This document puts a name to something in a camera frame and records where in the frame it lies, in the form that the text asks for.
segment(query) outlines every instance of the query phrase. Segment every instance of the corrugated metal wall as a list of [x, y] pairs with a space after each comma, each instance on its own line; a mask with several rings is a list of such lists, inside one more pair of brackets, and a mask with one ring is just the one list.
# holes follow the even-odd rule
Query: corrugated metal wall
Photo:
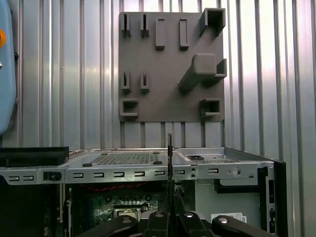
[[[316, 232], [314, 0], [9, 0], [18, 113], [4, 147], [226, 145], [288, 167], [290, 236]], [[226, 8], [225, 124], [121, 123], [118, 15]]]

